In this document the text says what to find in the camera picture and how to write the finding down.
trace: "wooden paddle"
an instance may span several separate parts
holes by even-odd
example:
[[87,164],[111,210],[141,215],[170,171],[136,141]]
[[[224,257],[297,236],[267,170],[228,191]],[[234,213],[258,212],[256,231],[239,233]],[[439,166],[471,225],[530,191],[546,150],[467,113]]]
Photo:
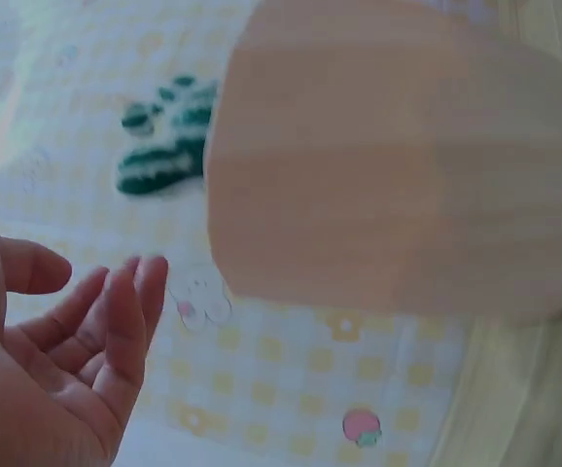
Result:
[[562,311],[562,63],[386,0],[263,0],[207,147],[233,293],[373,312]]

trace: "fabric surface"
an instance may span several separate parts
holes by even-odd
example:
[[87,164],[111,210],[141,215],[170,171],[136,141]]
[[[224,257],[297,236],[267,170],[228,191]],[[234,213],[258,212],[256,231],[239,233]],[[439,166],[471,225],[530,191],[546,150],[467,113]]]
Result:
[[[562,61],[562,1],[498,4],[508,36]],[[562,467],[562,317],[524,328],[476,324],[433,462],[458,465]]]
[[[136,417],[295,465],[425,467],[457,387],[465,327],[233,297],[211,261],[200,183],[139,199],[115,190],[131,144],[128,104],[153,102],[180,73],[222,80],[254,4],[0,0],[0,233],[62,252],[74,278],[132,252],[167,256]],[[432,6],[496,17],[478,0]],[[10,321],[59,297],[12,295]]]

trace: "green and white striped object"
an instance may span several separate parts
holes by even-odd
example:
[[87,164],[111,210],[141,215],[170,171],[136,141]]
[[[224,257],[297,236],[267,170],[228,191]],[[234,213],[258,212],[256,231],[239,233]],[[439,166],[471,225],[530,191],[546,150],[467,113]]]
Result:
[[158,101],[133,103],[122,127],[134,148],[117,170],[117,189],[146,195],[175,183],[203,176],[205,138],[212,118],[217,85],[199,84],[187,75],[158,89]]

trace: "yellow checkered pattern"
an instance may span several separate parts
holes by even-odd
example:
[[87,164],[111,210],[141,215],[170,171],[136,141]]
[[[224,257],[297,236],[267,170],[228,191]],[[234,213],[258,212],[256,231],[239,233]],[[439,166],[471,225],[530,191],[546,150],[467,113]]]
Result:
[[[0,81],[9,73],[12,82],[0,90],[0,122],[11,114],[0,154],[14,156],[0,168],[0,233],[61,252],[76,279],[132,253],[162,253],[177,272],[211,265],[201,187],[116,193],[120,119],[127,102],[150,100],[180,72],[222,77],[254,4],[20,0],[0,10]],[[167,294],[136,416],[297,465],[427,465],[464,354],[462,327],[226,295],[231,321],[193,334]],[[9,318],[59,297],[11,296]],[[375,447],[344,437],[353,408],[378,416]]]

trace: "hand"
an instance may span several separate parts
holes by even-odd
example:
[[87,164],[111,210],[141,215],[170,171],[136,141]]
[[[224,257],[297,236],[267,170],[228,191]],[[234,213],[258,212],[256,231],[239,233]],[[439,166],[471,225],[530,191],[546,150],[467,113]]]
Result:
[[44,316],[5,327],[6,292],[47,294],[71,266],[0,236],[0,467],[108,466],[163,306],[163,258],[96,269]]

